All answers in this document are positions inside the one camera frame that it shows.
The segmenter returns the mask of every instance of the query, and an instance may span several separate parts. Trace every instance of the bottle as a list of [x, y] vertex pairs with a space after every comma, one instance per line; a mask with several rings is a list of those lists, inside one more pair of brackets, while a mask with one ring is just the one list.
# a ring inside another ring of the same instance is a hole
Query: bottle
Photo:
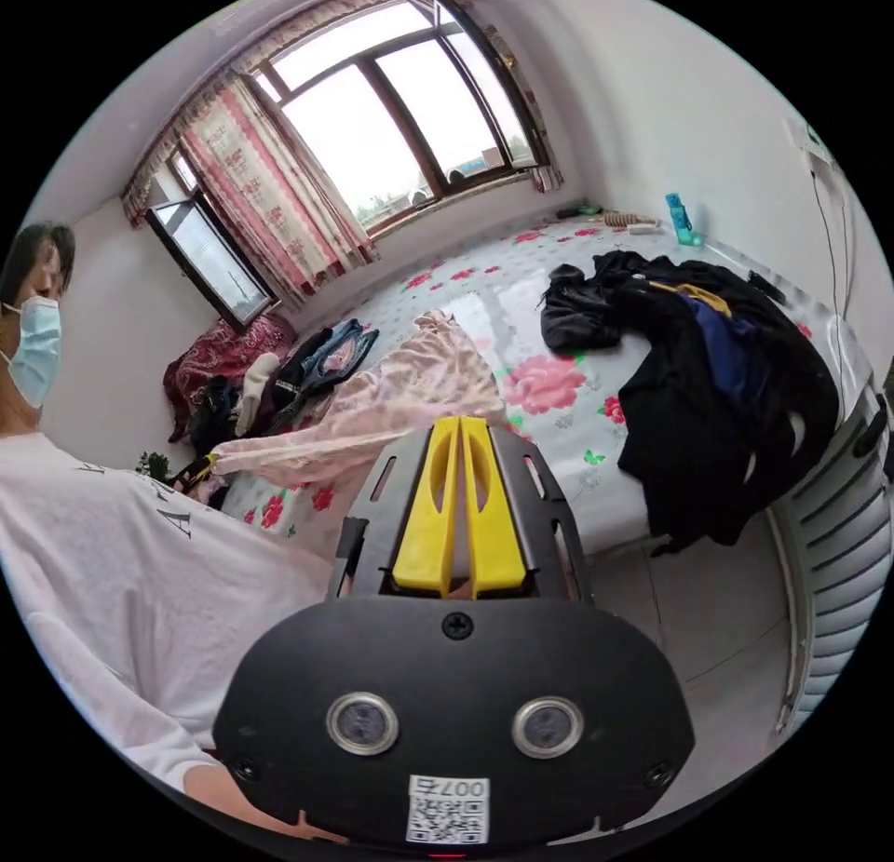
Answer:
[[697, 246], [701, 244], [701, 236], [692, 231], [692, 223], [689, 221], [689, 214], [680, 200], [680, 196], [676, 193], [665, 195], [664, 200], [668, 202], [670, 208], [670, 219], [673, 221], [673, 228], [677, 234], [677, 241], [681, 245]]

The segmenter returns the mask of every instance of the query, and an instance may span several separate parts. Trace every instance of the white t-shirt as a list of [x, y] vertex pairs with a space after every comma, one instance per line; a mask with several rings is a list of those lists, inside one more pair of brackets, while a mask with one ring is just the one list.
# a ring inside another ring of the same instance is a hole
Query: white t-shirt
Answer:
[[183, 789], [239, 661], [323, 599], [331, 566], [42, 434], [0, 438], [0, 560], [34, 643], [88, 721]]

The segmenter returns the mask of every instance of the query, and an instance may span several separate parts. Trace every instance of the floral bed sheet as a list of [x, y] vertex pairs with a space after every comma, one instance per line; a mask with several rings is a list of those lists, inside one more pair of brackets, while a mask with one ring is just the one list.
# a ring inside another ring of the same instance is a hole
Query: floral bed sheet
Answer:
[[[720, 244], [681, 248], [672, 232], [632, 236], [592, 220], [545, 220], [509, 235], [459, 247], [405, 274], [375, 293], [345, 305], [337, 318], [354, 317], [379, 329], [368, 368], [413, 331], [426, 310], [452, 314], [490, 364], [507, 403], [511, 429], [543, 452], [575, 512], [584, 548], [593, 553], [644, 538], [648, 517], [640, 483], [621, 472], [617, 459], [627, 436], [618, 389], [649, 351], [645, 338], [628, 332], [619, 347], [555, 357], [540, 335], [539, 302], [549, 272], [572, 263], [587, 274], [592, 257], [613, 249], [636, 250], [651, 260], [699, 259], [741, 275], [751, 269], [783, 288], [787, 315], [810, 337], [833, 374], [838, 369], [837, 324], [847, 367], [844, 414], [869, 376], [869, 364], [852, 331], [823, 305], [745, 255]], [[293, 428], [318, 417], [304, 413]], [[223, 511], [258, 530], [295, 537], [325, 558], [334, 555], [342, 518], [366, 476], [344, 474], [325, 486], [280, 488], [248, 474], [236, 477]]]

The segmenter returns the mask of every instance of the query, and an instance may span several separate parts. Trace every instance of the curtain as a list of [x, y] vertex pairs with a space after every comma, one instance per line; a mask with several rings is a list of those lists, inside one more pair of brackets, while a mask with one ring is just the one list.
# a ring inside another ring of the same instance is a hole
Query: curtain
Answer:
[[[388, 1], [390, 0], [327, 0], [319, 5], [305, 9], [292, 18], [287, 19], [274, 30], [265, 34], [261, 40], [243, 50], [230, 63], [229, 70], [233, 74], [249, 75], [278, 54], [283, 48], [293, 46], [309, 34], [318, 32], [335, 21], [354, 15], [364, 8], [379, 6]], [[433, 0], [411, 1], [429, 10], [432, 8]], [[497, 28], [492, 23], [485, 21], [481, 16], [476, 15], [476, 2], [480, 0], [453, 1], [481, 28], [488, 42], [507, 66], [509, 73], [527, 102], [531, 117], [534, 119], [535, 128], [549, 157], [548, 165], [538, 166], [529, 170], [535, 188], [539, 192], [558, 188], [562, 184], [562, 174], [556, 166], [556, 161], [549, 145], [547, 128], [537, 104], [536, 96], [519, 67], [518, 59], [513, 55], [506, 41], [500, 36]], [[212, 86], [214, 82], [210, 81], [207, 86]], [[181, 123], [182, 118], [178, 114], [164, 128], [122, 193], [124, 210], [134, 226], [142, 223], [153, 176], [173, 154], [179, 143], [179, 126]], [[334, 194], [336, 199], [340, 199], [337, 193]]]
[[183, 115], [181, 146], [211, 204], [240, 228], [255, 264], [302, 303], [369, 263], [373, 246], [301, 137], [290, 142], [231, 70]]

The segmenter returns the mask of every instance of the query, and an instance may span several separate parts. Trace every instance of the face mask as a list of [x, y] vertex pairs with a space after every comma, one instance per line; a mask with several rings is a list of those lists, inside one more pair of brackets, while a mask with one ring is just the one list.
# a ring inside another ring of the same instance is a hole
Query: face mask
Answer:
[[31, 297], [17, 310], [19, 314], [19, 346], [12, 358], [0, 351], [7, 361], [9, 377], [21, 398], [32, 409], [40, 409], [49, 388], [56, 380], [61, 354], [62, 326], [59, 305], [44, 297]]

